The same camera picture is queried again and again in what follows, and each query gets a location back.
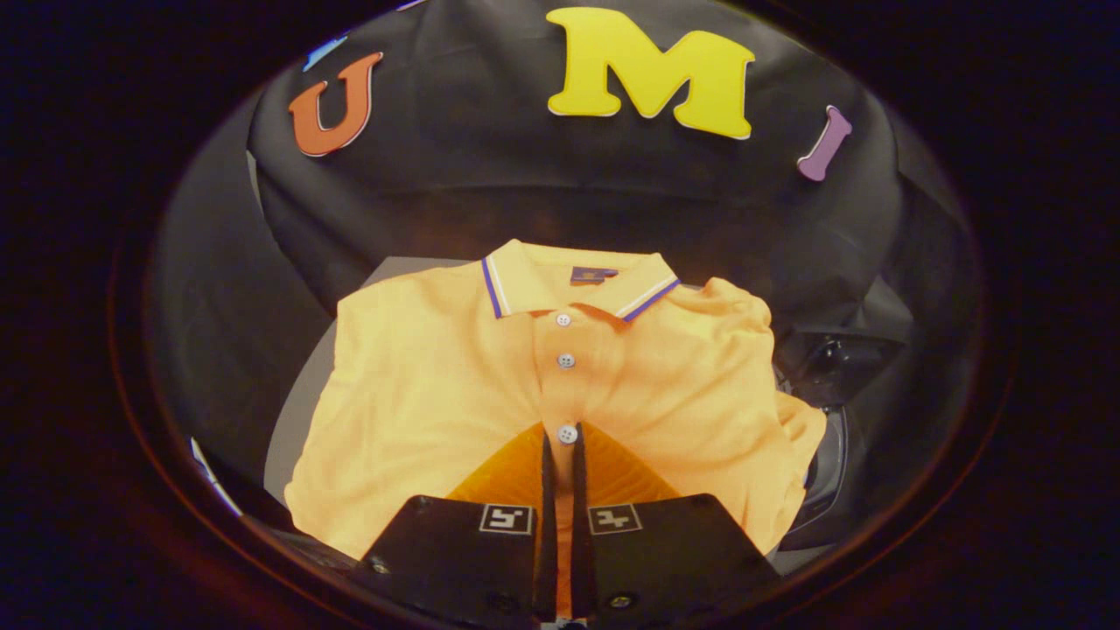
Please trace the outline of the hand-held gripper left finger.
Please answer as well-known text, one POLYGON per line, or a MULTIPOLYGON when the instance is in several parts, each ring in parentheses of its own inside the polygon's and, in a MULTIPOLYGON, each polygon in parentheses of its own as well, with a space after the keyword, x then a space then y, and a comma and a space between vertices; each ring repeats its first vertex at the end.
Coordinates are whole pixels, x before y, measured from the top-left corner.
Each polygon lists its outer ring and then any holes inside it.
POLYGON ((556 463, 547 430, 522 430, 445 497, 407 499, 351 575, 448 626, 556 622, 556 463))

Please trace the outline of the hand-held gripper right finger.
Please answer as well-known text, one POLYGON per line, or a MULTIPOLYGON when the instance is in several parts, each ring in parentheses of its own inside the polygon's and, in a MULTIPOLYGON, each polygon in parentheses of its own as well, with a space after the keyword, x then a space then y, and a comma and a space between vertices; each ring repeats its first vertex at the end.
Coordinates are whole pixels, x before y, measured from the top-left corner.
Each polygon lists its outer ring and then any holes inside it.
POLYGON ((570 609, 588 622, 715 622, 780 573, 708 493, 679 495, 620 443, 573 428, 570 609))

